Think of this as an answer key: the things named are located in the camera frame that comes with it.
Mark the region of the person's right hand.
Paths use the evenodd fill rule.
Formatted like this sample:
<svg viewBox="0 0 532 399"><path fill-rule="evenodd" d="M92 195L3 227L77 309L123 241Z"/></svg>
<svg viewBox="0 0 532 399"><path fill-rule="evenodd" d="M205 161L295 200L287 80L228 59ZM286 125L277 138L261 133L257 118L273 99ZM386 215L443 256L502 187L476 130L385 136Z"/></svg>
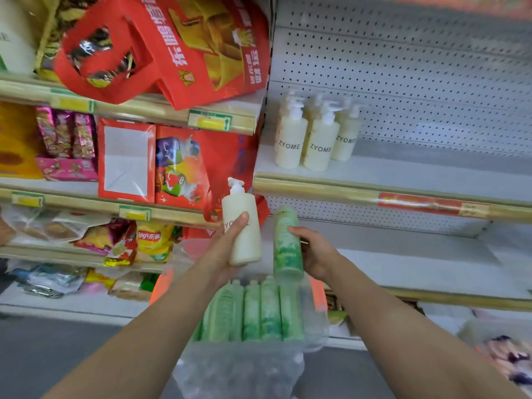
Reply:
<svg viewBox="0 0 532 399"><path fill-rule="evenodd" d="M318 231L316 241L300 241L304 271L319 281L329 283L334 265L340 260L340 253Z"/></svg>

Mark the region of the person's left hand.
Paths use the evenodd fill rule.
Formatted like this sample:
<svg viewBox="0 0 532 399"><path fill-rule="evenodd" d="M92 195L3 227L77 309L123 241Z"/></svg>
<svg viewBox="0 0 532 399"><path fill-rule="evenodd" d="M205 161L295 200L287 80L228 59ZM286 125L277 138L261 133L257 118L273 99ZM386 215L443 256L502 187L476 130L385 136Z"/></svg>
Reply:
<svg viewBox="0 0 532 399"><path fill-rule="evenodd" d="M224 240L224 225L222 222L218 223L207 251L198 262L206 272L209 282L217 289L229 282L235 272L230 265L235 242Z"/></svg>

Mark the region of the cream pump lotion bottle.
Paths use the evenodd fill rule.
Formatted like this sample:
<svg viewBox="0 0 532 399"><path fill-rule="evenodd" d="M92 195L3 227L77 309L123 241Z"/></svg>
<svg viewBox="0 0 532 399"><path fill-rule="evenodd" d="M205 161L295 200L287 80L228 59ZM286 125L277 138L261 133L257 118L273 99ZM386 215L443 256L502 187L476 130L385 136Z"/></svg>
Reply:
<svg viewBox="0 0 532 399"><path fill-rule="evenodd" d="M303 117L304 104L294 100L287 105L288 111L282 116L276 129L275 163L285 169L299 166L308 120Z"/></svg>
<svg viewBox="0 0 532 399"><path fill-rule="evenodd" d="M331 154L332 160L346 162L350 159L362 128L363 106L363 104L352 104L341 113L340 128Z"/></svg>
<svg viewBox="0 0 532 399"><path fill-rule="evenodd" d="M341 110L336 102L326 100L313 119L303 159L303 166L308 170L323 172L327 169L340 129L336 112Z"/></svg>
<svg viewBox="0 0 532 399"><path fill-rule="evenodd" d="M308 121L308 124L311 124L316 118L316 115L320 113L324 96L325 94L322 92L314 93L305 103L303 108L303 117Z"/></svg>
<svg viewBox="0 0 532 399"><path fill-rule="evenodd" d="M235 267L247 265L262 259L262 242L257 203L253 194L244 189L244 181L228 178L229 195L223 197L222 214L224 231L243 213L249 215L246 227L236 238L229 260Z"/></svg>

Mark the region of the green patterned bottle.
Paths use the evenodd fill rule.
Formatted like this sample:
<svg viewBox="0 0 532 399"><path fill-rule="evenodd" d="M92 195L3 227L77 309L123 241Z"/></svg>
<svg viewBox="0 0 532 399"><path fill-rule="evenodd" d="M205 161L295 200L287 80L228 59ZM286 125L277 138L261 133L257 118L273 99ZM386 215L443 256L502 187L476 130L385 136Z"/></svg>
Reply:
<svg viewBox="0 0 532 399"><path fill-rule="evenodd" d="M301 239L289 227L298 227L297 213L281 206L274 214L273 273L279 284L298 285L304 278Z"/></svg>
<svg viewBox="0 0 532 399"><path fill-rule="evenodd" d="M281 284L279 286L279 295L283 341L303 340L305 336L300 287Z"/></svg>
<svg viewBox="0 0 532 399"><path fill-rule="evenodd" d="M234 297L231 283L220 288L203 316L201 341L228 342L232 332Z"/></svg>
<svg viewBox="0 0 532 399"><path fill-rule="evenodd" d="M245 288L239 279L231 281L233 316L230 333L230 341L241 342L243 336L243 319L244 319L244 294Z"/></svg>
<svg viewBox="0 0 532 399"><path fill-rule="evenodd" d="M251 280L245 287L243 312L243 341L261 339L261 286Z"/></svg>
<svg viewBox="0 0 532 399"><path fill-rule="evenodd" d="M261 284L261 339L281 341L282 317L279 286L273 275L268 275Z"/></svg>

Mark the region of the person's right forearm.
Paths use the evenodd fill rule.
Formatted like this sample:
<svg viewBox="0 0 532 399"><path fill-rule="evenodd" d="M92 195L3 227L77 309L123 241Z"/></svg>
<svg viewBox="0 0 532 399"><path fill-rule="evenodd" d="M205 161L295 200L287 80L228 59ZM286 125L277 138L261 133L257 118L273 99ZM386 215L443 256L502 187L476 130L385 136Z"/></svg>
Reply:
<svg viewBox="0 0 532 399"><path fill-rule="evenodd" d="M397 399L527 399L471 347L339 255L323 281L338 296Z"/></svg>

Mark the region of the person's left forearm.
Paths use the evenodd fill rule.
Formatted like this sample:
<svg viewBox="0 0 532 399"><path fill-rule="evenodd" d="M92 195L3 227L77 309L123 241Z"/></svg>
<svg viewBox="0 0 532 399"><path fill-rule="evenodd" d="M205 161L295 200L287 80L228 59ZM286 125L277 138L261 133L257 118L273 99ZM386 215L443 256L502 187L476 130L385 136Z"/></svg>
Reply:
<svg viewBox="0 0 532 399"><path fill-rule="evenodd" d="M197 263L42 399L159 399L209 302L235 273Z"/></svg>

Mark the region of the red gift bag colourful print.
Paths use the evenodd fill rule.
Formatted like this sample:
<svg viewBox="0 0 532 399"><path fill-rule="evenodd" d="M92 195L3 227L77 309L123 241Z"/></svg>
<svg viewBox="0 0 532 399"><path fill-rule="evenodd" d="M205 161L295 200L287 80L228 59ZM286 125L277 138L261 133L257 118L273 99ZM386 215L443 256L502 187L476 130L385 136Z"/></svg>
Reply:
<svg viewBox="0 0 532 399"><path fill-rule="evenodd" d="M233 134L156 125L155 203L201 212L208 223L221 220L228 178L252 193L260 133Z"/></svg>

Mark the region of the yellow crisps bag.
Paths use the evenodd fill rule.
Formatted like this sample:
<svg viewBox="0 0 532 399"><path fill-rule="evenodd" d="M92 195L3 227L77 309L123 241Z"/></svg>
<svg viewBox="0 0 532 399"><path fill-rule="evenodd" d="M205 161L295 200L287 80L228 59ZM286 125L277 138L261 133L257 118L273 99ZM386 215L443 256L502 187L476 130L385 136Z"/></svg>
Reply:
<svg viewBox="0 0 532 399"><path fill-rule="evenodd" d="M174 224L160 221L136 221L135 261L166 263L173 249Z"/></svg>

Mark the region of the orange basket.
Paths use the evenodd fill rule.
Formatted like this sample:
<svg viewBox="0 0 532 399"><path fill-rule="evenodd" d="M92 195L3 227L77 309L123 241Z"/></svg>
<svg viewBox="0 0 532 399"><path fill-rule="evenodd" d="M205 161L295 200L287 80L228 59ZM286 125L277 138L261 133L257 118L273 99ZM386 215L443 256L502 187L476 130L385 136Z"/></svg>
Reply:
<svg viewBox="0 0 532 399"><path fill-rule="evenodd" d="M325 294L325 284L322 281L315 279L314 277L307 275L312 292L314 308L318 312L328 312L327 297ZM153 288L149 305L156 302L169 288L173 281L173 271L167 270L159 276L155 286Z"/></svg>

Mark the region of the green yellow price tag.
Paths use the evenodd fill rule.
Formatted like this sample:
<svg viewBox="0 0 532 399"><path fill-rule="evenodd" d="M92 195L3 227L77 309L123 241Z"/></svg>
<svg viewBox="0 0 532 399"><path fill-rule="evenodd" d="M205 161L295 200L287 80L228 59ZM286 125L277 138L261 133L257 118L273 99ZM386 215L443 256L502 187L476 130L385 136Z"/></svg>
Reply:
<svg viewBox="0 0 532 399"><path fill-rule="evenodd" d="M190 109L188 114L188 126L190 128L229 132L233 116L230 114Z"/></svg>
<svg viewBox="0 0 532 399"><path fill-rule="evenodd" d="M95 100L59 88L50 88L49 102L51 108L85 114L93 114L96 107Z"/></svg>
<svg viewBox="0 0 532 399"><path fill-rule="evenodd" d="M118 216L132 221L150 221L152 209L144 206L120 204Z"/></svg>
<svg viewBox="0 0 532 399"><path fill-rule="evenodd" d="M42 208L45 204L45 195L27 191L12 191L11 203L30 208Z"/></svg>

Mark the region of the beige green snack packet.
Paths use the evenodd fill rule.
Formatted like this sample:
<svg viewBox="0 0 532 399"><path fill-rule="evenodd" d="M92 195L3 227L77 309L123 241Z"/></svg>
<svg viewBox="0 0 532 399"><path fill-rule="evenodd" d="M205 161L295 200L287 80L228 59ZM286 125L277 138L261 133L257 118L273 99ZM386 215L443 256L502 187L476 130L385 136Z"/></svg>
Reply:
<svg viewBox="0 0 532 399"><path fill-rule="evenodd" d="M129 272L119 277L108 295L127 301L149 302L160 273Z"/></svg>

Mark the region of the red box white window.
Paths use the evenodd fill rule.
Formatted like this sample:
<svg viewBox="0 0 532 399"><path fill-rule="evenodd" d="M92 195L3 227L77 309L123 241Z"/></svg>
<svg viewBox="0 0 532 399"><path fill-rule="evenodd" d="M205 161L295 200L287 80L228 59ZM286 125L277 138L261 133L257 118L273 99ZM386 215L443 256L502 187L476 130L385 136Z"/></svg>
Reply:
<svg viewBox="0 0 532 399"><path fill-rule="evenodd" d="M100 117L97 144L99 198L153 204L156 125Z"/></svg>

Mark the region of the red yellow snack bag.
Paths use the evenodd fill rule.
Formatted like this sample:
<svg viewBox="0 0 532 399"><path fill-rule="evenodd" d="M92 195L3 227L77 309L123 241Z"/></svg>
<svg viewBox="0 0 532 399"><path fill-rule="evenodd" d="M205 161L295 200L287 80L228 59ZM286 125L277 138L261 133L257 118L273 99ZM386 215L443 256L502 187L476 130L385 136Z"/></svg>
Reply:
<svg viewBox="0 0 532 399"><path fill-rule="evenodd" d="M137 254L136 232L136 221L113 219L108 224L90 227L73 245L103 254L104 267L126 267L133 264Z"/></svg>

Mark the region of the red shelf label strip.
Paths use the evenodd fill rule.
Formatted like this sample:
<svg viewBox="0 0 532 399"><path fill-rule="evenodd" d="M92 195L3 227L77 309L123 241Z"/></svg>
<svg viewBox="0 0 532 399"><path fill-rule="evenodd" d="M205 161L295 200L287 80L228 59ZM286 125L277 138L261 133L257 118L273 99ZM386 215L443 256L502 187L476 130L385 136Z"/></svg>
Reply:
<svg viewBox="0 0 532 399"><path fill-rule="evenodd" d="M377 205L404 211L476 219L488 219L490 211L489 204L394 193L380 193Z"/></svg>

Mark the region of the clear plastic bag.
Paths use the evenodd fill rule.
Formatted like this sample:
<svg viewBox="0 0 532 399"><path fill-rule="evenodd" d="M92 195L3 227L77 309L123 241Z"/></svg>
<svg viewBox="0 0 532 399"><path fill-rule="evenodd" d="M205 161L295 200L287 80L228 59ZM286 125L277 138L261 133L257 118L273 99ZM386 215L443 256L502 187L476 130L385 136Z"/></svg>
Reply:
<svg viewBox="0 0 532 399"><path fill-rule="evenodd" d="M244 288L261 285L266 273L244 271ZM244 342L203 342L199 322L172 373L185 399L290 399L304 371L304 356L323 348L329 332L327 312L314 308L307 274L300 284L304 339Z"/></svg>

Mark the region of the white perforated shelf unit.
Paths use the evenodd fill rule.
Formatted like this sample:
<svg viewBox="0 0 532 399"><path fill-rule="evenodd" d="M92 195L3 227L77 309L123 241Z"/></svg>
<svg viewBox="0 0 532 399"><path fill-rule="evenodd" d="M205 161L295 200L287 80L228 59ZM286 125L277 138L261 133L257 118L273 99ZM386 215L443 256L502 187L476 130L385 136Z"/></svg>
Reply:
<svg viewBox="0 0 532 399"><path fill-rule="evenodd" d="M254 187L374 282L455 333L532 321L532 1L270 0ZM350 159L276 166L280 103L363 104ZM380 193L490 205L488 219L383 208Z"/></svg>

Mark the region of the snack shelf unit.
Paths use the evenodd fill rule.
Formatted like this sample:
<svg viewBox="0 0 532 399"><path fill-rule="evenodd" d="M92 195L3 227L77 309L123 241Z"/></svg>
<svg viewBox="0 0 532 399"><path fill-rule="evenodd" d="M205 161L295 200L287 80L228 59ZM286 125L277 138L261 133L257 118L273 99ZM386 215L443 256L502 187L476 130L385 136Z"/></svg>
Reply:
<svg viewBox="0 0 532 399"><path fill-rule="evenodd" d="M0 72L0 101L30 106L50 106L50 88L66 88L32 75ZM204 111L233 116L230 132L252 135L260 118L263 92L251 93L240 99L230 99L196 107ZM161 94L142 94L120 105L96 101L96 116L126 121L145 121L171 125L186 125L188 110L177 111ZM203 219L201 212L192 209L132 203L98 197L97 182L62 182L0 178L0 203L11 203L12 191L27 191L45 195L43 208L66 209L72 212L96 212L118 216L120 204L144 206L152 209L151 220L172 221L179 226L212 229L213 223ZM72 246L30 245L11 242L0 247L0 258L34 262L99 267L103 256ZM0 314L36 316L67 321L110 324L122 327L139 315L145 302L121 300L107 294L76 293L59 299L41 298L22 292L15 283L0 287Z"/></svg>

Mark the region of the red gift bag yellow print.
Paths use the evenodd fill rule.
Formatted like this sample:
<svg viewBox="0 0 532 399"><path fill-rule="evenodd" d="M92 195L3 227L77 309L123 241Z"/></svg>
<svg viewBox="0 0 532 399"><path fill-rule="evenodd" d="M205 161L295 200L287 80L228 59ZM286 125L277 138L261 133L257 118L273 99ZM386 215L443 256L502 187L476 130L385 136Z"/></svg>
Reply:
<svg viewBox="0 0 532 399"><path fill-rule="evenodd" d="M261 91L269 68L253 0L97 0L54 61L73 93L118 105L157 89L177 111Z"/></svg>

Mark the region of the pink display box snack packets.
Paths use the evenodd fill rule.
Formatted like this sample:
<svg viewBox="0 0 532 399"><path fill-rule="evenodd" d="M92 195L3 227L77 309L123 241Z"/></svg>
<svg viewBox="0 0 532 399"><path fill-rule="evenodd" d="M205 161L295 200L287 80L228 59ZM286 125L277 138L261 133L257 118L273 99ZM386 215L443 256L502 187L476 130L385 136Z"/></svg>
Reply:
<svg viewBox="0 0 532 399"><path fill-rule="evenodd" d="M46 153L35 160L47 181L97 182L97 128L94 115L36 107Z"/></svg>

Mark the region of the clear bag of baked snacks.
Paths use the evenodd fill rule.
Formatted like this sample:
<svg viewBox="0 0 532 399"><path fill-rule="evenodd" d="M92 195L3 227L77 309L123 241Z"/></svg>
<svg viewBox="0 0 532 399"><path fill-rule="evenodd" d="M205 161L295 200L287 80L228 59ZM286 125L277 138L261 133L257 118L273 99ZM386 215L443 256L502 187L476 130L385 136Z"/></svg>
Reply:
<svg viewBox="0 0 532 399"><path fill-rule="evenodd" d="M112 216L0 205L0 219L15 238L20 237L31 242L73 242L81 239L89 228L110 223Z"/></svg>

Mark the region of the silver snack packet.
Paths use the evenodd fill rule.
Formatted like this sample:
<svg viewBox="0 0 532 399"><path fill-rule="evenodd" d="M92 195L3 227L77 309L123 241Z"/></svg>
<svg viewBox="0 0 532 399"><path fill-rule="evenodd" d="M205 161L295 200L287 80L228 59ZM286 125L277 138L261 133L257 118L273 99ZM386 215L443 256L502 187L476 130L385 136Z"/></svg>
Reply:
<svg viewBox="0 0 532 399"><path fill-rule="evenodd" d="M15 277L22 292L50 299L76 293L88 274L86 267L38 264L30 268L17 267L8 272Z"/></svg>

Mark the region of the yellow snack box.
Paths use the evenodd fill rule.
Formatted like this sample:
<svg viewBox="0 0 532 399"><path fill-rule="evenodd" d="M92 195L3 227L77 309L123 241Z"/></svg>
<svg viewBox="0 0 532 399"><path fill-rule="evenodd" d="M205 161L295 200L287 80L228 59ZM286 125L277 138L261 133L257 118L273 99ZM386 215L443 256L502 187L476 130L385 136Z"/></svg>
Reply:
<svg viewBox="0 0 532 399"><path fill-rule="evenodd" d="M0 101L0 178L43 179L45 152L35 107Z"/></svg>

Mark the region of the printed picture packet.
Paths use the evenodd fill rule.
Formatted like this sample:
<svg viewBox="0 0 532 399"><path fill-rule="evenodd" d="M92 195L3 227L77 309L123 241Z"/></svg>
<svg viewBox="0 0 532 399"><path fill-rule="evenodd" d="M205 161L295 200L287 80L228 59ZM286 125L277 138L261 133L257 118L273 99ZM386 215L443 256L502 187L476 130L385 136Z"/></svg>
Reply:
<svg viewBox="0 0 532 399"><path fill-rule="evenodd" d="M458 337L532 399L532 321L473 319Z"/></svg>

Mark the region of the gold black gift package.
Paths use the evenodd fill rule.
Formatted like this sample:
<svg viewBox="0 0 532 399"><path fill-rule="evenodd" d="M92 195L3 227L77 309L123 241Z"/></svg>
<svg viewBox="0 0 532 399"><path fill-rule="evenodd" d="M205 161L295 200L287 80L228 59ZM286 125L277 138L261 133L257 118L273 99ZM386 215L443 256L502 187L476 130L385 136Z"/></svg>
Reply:
<svg viewBox="0 0 532 399"><path fill-rule="evenodd" d="M73 28L86 10L98 0L48 0L49 15L37 50L35 73L42 79L60 83L54 61L64 34Z"/></svg>

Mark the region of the white package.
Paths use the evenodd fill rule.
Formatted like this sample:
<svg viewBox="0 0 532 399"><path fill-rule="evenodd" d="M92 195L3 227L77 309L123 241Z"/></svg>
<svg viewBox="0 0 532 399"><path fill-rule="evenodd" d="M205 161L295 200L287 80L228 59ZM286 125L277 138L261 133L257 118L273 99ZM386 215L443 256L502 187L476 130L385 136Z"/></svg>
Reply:
<svg viewBox="0 0 532 399"><path fill-rule="evenodd" d="M0 0L0 72L32 75L35 59L27 14L15 0Z"/></svg>

